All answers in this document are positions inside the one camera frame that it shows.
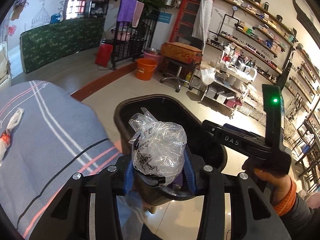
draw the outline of pink bucket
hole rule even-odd
[[[159,65],[159,63],[162,60],[162,56],[161,55],[153,55],[153,54],[149,54],[147,52],[143,53],[143,57],[146,58],[146,59],[154,60],[155,62],[157,62],[157,66]]]

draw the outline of blue sign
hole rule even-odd
[[[160,12],[158,22],[161,23],[170,23],[172,14]]]

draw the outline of orange bucket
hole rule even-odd
[[[150,80],[153,74],[153,71],[157,67],[157,62],[151,59],[140,58],[137,60],[138,68],[136,72],[136,77],[140,80]]]

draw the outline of white stripe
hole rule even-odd
[[[32,81],[33,84],[36,86],[37,92],[39,92],[38,86],[36,85],[36,83],[34,81]],[[44,106],[45,111],[47,112],[47,114],[49,115],[50,119],[54,122],[54,124],[59,128],[59,130],[64,134],[64,136],[79,150],[79,152],[82,152],[84,149],[82,149],[77,143],[76,141],[61,127],[61,125],[57,122],[57,120],[52,116],[52,114],[50,113],[47,104],[45,103],[41,93],[39,92],[39,97],[42,101],[42,104]],[[87,154],[87,152],[85,152],[84,157],[86,157],[89,161],[92,160],[92,158]],[[98,165],[94,162],[92,164],[93,166],[95,166],[96,168],[98,168]]]
[[[17,104],[17,105],[16,105],[14,108],[12,108],[12,110],[4,117],[4,119],[6,119],[6,117],[7,117],[16,107],[18,107],[19,105],[21,105],[23,102],[27,101],[29,98],[33,97],[34,95],[35,95],[35,93],[32,94],[32,95],[31,95],[30,97],[28,97],[27,99],[23,100],[21,103]],[[0,128],[2,128],[2,124],[3,124],[3,122],[4,122],[4,119],[3,119],[2,121],[0,121]]]
[[[143,224],[143,221],[144,221],[144,216],[142,214],[142,210],[138,207],[131,207],[128,205],[128,203],[126,202],[126,200],[124,199],[124,197],[119,197],[117,198],[119,199],[120,202],[122,202],[127,208],[130,208],[137,216],[138,220],[140,221],[140,223]]]
[[[39,101],[39,99],[38,99],[38,96],[36,95],[36,93],[35,93],[35,90],[34,90],[34,88],[32,88],[32,90],[33,90],[33,93],[34,93],[34,95],[35,95],[35,97],[36,97],[36,100],[37,100],[37,103],[38,103],[38,106],[39,106],[39,108],[40,108],[40,111],[41,111],[41,114],[42,114],[42,117],[43,117],[43,119],[44,119],[44,121],[47,123],[47,125],[49,126],[49,128],[52,130],[52,132],[54,133],[54,135],[58,138],[58,140],[64,145],[64,147],[71,153],[71,155],[73,156],[73,157],[76,157],[77,155],[76,155],[76,153],[69,147],[69,145],[61,138],[61,136],[57,133],[57,131],[55,130],[55,128],[51,125],[51,123],[48,121],[48,119],[47,119],[47,117],[45,116],[45,114],[44,114],[44,111],[43,111],[43,109],[42,109],[42,106],[41,106],[41,104],[40,104],[40,101]],[[85,166],[85,162],[79,157],[79,158],[77,158],[77,161],[82,165],[82,166]]]

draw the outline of purple towel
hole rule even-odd
[[[132,22],[136,5],[137,5],[136,0],[121,0],[117,21]]]

